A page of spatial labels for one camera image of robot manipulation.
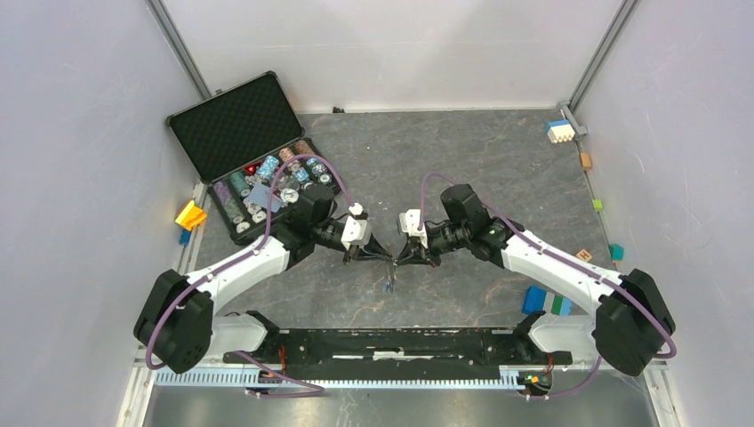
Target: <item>white bracket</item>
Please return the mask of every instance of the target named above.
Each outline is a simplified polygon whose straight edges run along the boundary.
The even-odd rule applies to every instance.
[[[421,245],[425,248],[429,247],[427,241],[427,227],[422,227],[419,230],[419,217],[421,211],[419,209],[409,209],[404,213],[398,215],[398,227],[401,232],[404,232],[411,238],[419,238]]]

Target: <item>toy block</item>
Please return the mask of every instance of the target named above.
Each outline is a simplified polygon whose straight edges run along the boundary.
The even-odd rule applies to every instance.
[[[610,258],[613,258],[613,261],[623,261],[623,246],[611,243],[607,247],[610,249]]]
[[[576,254],[576,258],[585,262],[589,262],[592,259],[592,256],[589,252],[587,252],[586,249],[582,249],[578,254]]]
[[[191,241],[191,231],[188,231],[185,229],[181,230],[178,243],[180,243],[182,246],[188,246],[190,241]]]
[[[537,286],[529,286],[524,297],[524,306],[521,312],[532,314],[535,311],[545,310],[559,316],[566,316],[571,312],[571,300],[560,295],[546,292]]]
[[[582,161],[582,168],[584,172],[587,172],[589,169],[591,169],[591,156],[588,153],[582,153],[580,155],[581,161]]]
[[[192,231],[194,227],[201,224],[206,219],[207,214],[205,211],[197,206],[194,200],[189,200],[188,203],[181,208],[180,212],[178,212],[178,217],[175,218],[175,223],[188,231]]]
[[[573,141],[574,136],[576,136],[576,131],[571,127],[568,120],[557,120],[547,123],[545,132],[547,132],[547,136],[553,144]]]

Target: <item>small wooden cube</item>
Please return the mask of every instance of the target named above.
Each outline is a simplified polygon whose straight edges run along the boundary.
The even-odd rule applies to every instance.
[[[582,160],[582,168],[584,169],[584,172],[591,169],[591,156],[588,153],[582,153],[580,158]]]
[[[589,262],[591,260],[591,254],[587,252],[586,249],[582,249],[578,254],[576,254],[576,258],[585,262]]]

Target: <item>purple cable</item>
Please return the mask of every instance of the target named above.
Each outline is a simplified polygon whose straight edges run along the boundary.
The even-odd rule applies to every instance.
[[[293,398],[313,398],[315,396],[322,396],[325,394],[325,387],[315,385],[312,383],[306,383],[302,380],[297,380],[295,378],[291,378],[290,376],[286,376],[283,374],[279,374],[278,372],[273,371],[272,369],[265,367],[262,365],[261,362],[259,362],[257,359],[253,358],[251,354],[245,352],[245,351],[234,351],[238,356],[248,360],[249,362],[253,363],[255,366],[257,366],[262,371],[276,377],[279,380],[287,381],[289,383],[297,384],[302,387],[308,387],[310,389],[314,389],[313,391],[306,391],[303,393],[286,393],[286,394],[261,394],[257,393],[257,397],[260,399],[293,399]]]
[[[419,224],[419,230],[421,230],[421,227],[424,224],[424,199],[425,199],[425,193],[426,193],[427,179],[431,178],[433,176],[437,176],[437,177],[443,178],[444,180],[446,180],[446,181],[448,181],[448,182],[450,182],[452,184],[457,184],[457,181],[455,179],[453,179],[451,176],[448,176],[448,175],[446,175],[444,173],[433,172],[433,173],[427,173],[426,175],[424,175],[424,179],[421,180],[421,201],[419,202],[419,209],[420,209],[420,212],[419,212],[419,222],[420,222],[420,224]],[[580,264],[578,264],[576,262],[573,262],[573,261],[565,258],[564,256],[560,255],[560,254],[556,254],[554,252],[551,252],[548,249],[542,250],[542,246],[537,245],[536,242],[534,242],[527,235],[525,235],[524,233],[522,233],[521,231],[519,231],[513,225],[513,223],[510,222],[510,220],[508,219],[508,217],[505,214],[503,214],[502,212],[500,212],[499,209],[497,209],[496,207],[494,207],[494,206],[486,203],[481,198],[479,199],[479,201],[482,202],[482,205],[486,206],[487,209],[493,211],[493,213],[495,215],[497,215],[503,222],[505,222],[505,225],[508,226],[508,228],[511,229],[516,234],[516,236],[518,236],[519,238],[521,238],[522,240],[524,240],[529,246],[533,247],[534,249],[536,249],[539,252],[542,252],[543,254],[546,254],[550,258],[553,258],[553,259],[555,259],[555,260],[557,260],[557,261],[559,261],[559,262],[561,262],[561,263],[563,263],[563,264],[565,264],[565,265],[567,265],[567,266],[569,266],[569,267],[571,267],[573,269],[576,269],[576,270],[580,271],[581,273],[586,274],[590,278],[594,278],[597,281],[600,280],[601,276],[599,274],[597,274],[596,272],[594,272],[594,271],[592,271],[592,270],[590,270],[590,269],[588,269],[586,267],[583,267]],[[660,336],[662,337],[662,339],[665,340],[665,342],[668,344],[668,347],[670,347],[670,350],[667,353],[658,353],[658,354],[655,354],[654,356],[656,358],[658,358],[658,359],[671,359],[671,358],[674,358],[676,356],[676,354],[678,354],[678,349],[676,347],[676,344],[675,344],[675,342],[673,342],[673,339],[670,338],[670,334],[668,334],[668,331],[666,331],[665,328],[662,327],[662,325],[660,324],[660,322],[656,318],[654,318],[654,316],[652,315],[652,313],[650,313],[649,310],[647,310],[641,304],[641,302],[639,302],[633,295],[629,294],[628,291],[626,291],[625,289],[623,289],[622,287],[620,287],[620,285],[618,285],[617,283],[613,282],[612,280],[609,280],[607,278],[603,278],[602,279],[602,283],[610,286],[615,292],[617,292],[618,294],[620,294],[621,296],[623,296],[626,300],[628,300],[628,302],[630,302],[631,305],[633,305],[634,307],[636,307],[637,310],[639,310],[639,312],[642,315],[644,315],[644,317],[647,320],[649,320],[649,323],[652,324],[652,326],[654,326],[655,329],[657,329],[657,332],[660,334]]]
[[[330,165],[330,163],[327,160],[324,160],[320,156],[317,156],[316,154],[298,154],[296,156],[293,156],[289,158],[288,160],[285,160],[282,165],[280,165],[280,168],[277,169],[277,173],[275,173],[275,177],[272,179],[272,182],[269,184],[269,187],[271,189],[275,188],[275,184],[277,184],[277,181],[280,179],[280,177],[285,172],[285,168],[294,162],[295,160],[298,160],[300,158],[315,158],[322,162],[325,167],[330,169],[330,172],[333,173],[333,177],[338,182],[338,185],[341,186],[341,190],[343,191],[343,196],[346,198],[346,201],[349,203],[349,206],[354,205],[353,198],[351,198],[351,195],[346,190],[345,184],[343,184],[343,180],[338,175],[338,173],[335,171],[335,168]],[[269,197],[267,199],[267,212],[271,212],[272,209],[272,198],[274,197],[274,192],[270,190]],[[272,215],[267,215],[267,221],[264,225],[264,236],[262,237],[261,242],[254,248],[254,250],[249,251],[247,254],[243,256],[239,256],[235,260],[230,260],[224,264],[222,264],[217,269],[211,271],[210,273],[214,276],[217,276],[218,274],[222,273],[223,271],[229,269],[230,267],[233,267],[234,265],[238,264],[239,262],[248,259],[249,257],[255,256],[256,253],[260,249],[262,249],[266,244],[267,240],[269,238],[269,232],[272,227]],[[173,300],[170,305],[167,306],[167,309],[163,313],[162,317],[157,321],[157,324],[155,325],[155,330],[152,331],[152,335],[149,337],[149,342],[147,344],[147,353],[144,357],[144,361],[147,364],[147,367],[149,369],[159,369],[161,367],[165,366],[165,363],[153,363],[152,362],[152,352],[155,349],[155,343],[157,342],[157,337],[160,335],[160,331],[163,329],[164,324],[167,322],[167,319],[170,317],[170,315],[175,311],[176,307],[180,304],[181,301],[183,301],[189,294],[196,288],[200,287],[201,285],[207,283],[207,275],[202,276],[199,278],[196,282],[189,285],[186,289],[183,290],[176,298]]]

